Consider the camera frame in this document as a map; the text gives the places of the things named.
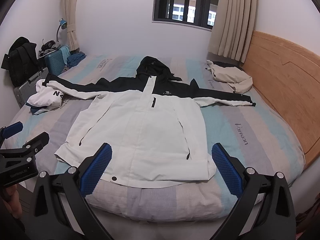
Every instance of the suitcase handle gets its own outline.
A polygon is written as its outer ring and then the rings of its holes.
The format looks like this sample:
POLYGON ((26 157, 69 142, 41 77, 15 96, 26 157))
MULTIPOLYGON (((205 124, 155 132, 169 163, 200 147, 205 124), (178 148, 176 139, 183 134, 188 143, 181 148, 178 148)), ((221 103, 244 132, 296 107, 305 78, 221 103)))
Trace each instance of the suitcase handle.
POLYGON ((29 84, 32 83, 34 80, 36 80, 38 77, 40 77, 40 72, 37 72, 36 74, 34 74, 28 79, 29 84))

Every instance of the hand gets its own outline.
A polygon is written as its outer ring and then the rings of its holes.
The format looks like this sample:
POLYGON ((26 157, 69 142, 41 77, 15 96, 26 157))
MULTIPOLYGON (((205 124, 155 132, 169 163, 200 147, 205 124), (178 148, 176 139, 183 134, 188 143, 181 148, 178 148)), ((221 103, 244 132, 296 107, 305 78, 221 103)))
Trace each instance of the hand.
POLYGON ((6 191, 8 195, 11 196, 11 200, 8 203, 3 200, 4 205, 7 207, 8 211, 13 215, 14 218, 21 218, 22 208, 19 201, 19 192, 17 191, 17 185, 6 188, 6 191))

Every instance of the curtain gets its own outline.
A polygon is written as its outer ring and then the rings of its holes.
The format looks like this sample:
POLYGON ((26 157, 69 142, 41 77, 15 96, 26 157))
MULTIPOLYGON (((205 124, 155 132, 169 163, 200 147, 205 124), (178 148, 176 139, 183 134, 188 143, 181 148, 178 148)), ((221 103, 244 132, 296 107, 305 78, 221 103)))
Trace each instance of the curtain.
POLYGON ((244 63, 256 8, 257 0, 219 0, 208 51, 244 63))
POLYGON ((62 6, 67 21, 67 37, 70 51, 79 48, 76 36, 76 4, 77 0, 62 0, 62 6))

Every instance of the suitcase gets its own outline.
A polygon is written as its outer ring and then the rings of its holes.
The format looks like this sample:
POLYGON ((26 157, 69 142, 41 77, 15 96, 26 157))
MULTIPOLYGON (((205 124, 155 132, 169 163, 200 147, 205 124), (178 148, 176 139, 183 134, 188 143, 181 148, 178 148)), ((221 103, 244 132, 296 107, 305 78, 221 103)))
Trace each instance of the suitcase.
POLYGON ((56 76, 59 76, 62 73, 65 64, 63 61, 62 51, 60 49, 46 54, 44 56, 44 61, 50 73, 56 76))
POLYGON ((45 79, 49 73, 48 68, 44 68, 42 71, 37 72, 32 77, 30 77, 25 83, 20 87, 13 89, 16 100, 21 107, 27 102, 30 96, 36 93, 36 83, 39 79, 45 79))

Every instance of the lamp shade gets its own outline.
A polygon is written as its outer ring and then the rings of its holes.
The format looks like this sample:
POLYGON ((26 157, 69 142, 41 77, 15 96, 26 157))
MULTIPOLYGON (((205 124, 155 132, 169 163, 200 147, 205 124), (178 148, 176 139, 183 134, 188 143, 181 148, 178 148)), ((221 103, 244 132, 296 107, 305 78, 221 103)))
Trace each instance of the lamp shade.
POLYGON ((67 28, 67 21, 64 20, 63 18, 61 18, 61 20, 59 21, 60 25, 61 25, 61 29, 64 30, 65 28, 67 28))

